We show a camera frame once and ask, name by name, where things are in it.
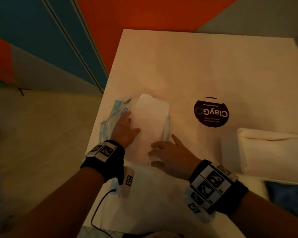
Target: circular sticker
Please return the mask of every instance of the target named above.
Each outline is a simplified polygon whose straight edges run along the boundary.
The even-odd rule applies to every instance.
[[[205,126],[218,128],[228,121],[228,109],[223,103],[198,100],[194,105],[196,118]]]

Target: white napkin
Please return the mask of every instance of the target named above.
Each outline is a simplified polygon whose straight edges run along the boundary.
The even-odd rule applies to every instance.
[[[159,141],[169,115],[167,102],[142,94],[132,108],[131,127],[140,128],[135,141],[126,149],[125,159],[140,165],[150,165],[153,160],[148,156],[151,143]]]
[[[298,135],[240,128],[238,140],[245,174],[298,184]]]

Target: black cable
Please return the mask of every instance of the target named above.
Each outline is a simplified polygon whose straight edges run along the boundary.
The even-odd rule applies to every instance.
[[[108,234],[108,232],[106,232],[106,231],[102,230],[101,228],[98,228],[98,227],[96,227],[95,225],[93,225],[93,219],[94,219],[94,217],[95,217],[95,215],[96,215],[96,212],[97,212],[98,208],[100,207],[100,204],[103,202],[103,200],[105,199],[105,197],[106,197],[110,192],[115,192],[115,191],[116,191],[116,189],[111,189],[110,191],[108,191],[108,192],[106,193],[106,195],[104,195],[104,197],[100,200],[100,202],[99,202],[99,204],[98,204],[98,206],[97,206],[97,208],[96,208],[96,210],[95,210],[95,212],[94,212],[94,214],[93,214],[93,217],[91,218],[91,226],[94,227],[95,229],[101,231],[101,232],[104,232],[104,233],[105,233],[106,235],[108,235],[110,238],[113,238],[113,237],[112,237],[110,234]]]

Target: table surface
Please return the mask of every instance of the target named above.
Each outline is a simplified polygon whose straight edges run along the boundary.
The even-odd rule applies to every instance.
[[[99,124],[114,101],[141,93],[169,102],[172,132],[196,156],[222,162],[221,138],[234,139],[238,128],[298,134],[298,48],[289,38],[124,30],[87,152],[98,144]],[[207,96],[228,107],[224,126],[209,128],[195,118],[196,101]],[[125,165],[135,170],[130,197],[107,197],[95,225],[129,233],[168,229],[244,237],[220,213],[211,224],[199,222],[182,201],[187,182],[151,167]],[[241,175],[240,180],[267,197],[259,178]],[[84,225],[90,225],[109,185],[103,186]]]

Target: black wrist strap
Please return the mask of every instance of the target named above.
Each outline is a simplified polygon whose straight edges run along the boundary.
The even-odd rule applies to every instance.
[[[192,209],[194,204],[197,209],[203,208],[209,214],[214,211],[227,215],[235,212],[248,192],[237,178],[222,165],[201,161],[189,178],[191,186],[186,193],[187,202],[192,202],[189,207]]]
[[[119,143],[106,140],[86,154],[81,168],[90,167],[97,170],[104,176],[106,183],[113,177],[124,175],[124,155],[125,149]]]

